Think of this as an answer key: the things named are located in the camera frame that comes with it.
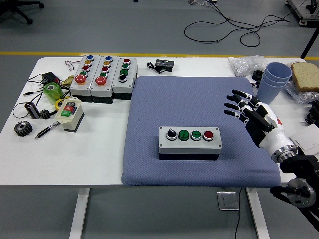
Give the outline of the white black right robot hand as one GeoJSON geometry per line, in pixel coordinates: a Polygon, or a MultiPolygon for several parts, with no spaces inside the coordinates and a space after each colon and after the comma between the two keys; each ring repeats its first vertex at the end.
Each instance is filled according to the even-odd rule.
{"type": "Polygon", "coordinates": [[[232,90],[233,95],[226,98],[232,103],[225,103],[228,108],[224,113],[239,119],[258,148],[267,151],[272,159],[284,150],[296,151],[294,144],[285,136],[284,127],[271,110],[270,106],[255,96],[232,90]]]}

